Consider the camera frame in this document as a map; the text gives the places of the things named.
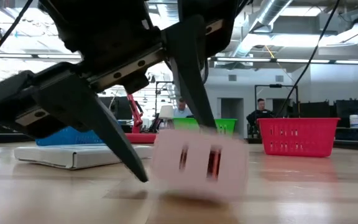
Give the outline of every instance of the blue basket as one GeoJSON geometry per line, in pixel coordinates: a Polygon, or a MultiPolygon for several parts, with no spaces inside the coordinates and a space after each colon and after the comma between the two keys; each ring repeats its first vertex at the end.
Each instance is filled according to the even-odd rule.
{"type": "Polygon", "coordinates": [[[67,127],[49,137],[37,139],[35,143],[38,146],[61,146],[71,144],[103,144],[103,141],[94,131],[81,133],[72,127],[67,127]]]}

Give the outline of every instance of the wooden surface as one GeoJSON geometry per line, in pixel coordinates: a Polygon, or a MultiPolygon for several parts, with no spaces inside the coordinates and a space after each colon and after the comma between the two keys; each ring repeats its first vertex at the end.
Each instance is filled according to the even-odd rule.
{"type": "Polygon", "coordinates": [[[25,144],[0,145],[1,224],[358,224],[358,151],[273,157],[250,145],[247,196],[220,205],[142,184],[122,164],[69,171],[17,162],[17,146],[25,144]]]}

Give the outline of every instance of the white shirt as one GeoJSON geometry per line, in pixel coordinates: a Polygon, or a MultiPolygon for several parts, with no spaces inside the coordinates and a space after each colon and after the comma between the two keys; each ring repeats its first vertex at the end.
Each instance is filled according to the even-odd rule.
{"type": "Polygon", "coordinates": [[[175,108],[173,111],[174,118],[186,118],[187,116],[191,116],[193,113],[190,111],[189,108],[185,108],[183,111],[179,110],[179,108],[175,108]]]}

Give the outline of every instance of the door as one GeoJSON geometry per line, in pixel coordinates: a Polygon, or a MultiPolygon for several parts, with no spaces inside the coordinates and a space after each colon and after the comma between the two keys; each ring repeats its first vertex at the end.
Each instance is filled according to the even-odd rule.
{"type": "Polygon", "coordinates": [[[221,118],[237,119],[234,132],[244,138],[244,99],[221,98],[221,118]]]}

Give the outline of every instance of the man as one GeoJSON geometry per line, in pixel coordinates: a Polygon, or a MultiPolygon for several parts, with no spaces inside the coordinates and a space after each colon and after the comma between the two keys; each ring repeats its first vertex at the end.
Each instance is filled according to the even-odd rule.
{"type": "Polygon", "coordinates": [[[174,118],[187,118],[188,116],[192,116],[193,113],[189,108],[186,107],[186,102],[183,98],[179,99],[178,108],[173,111],[174,118]]]}
{"type": "Polygon", "coordinates": [[[259,118],[273,118],[274,114],[265,109],[265,100],[258,99],[258,109],[252,112],[250,115],[247,116],[247,121],[249,125],[255,126],[255,122],[259,118]]]}

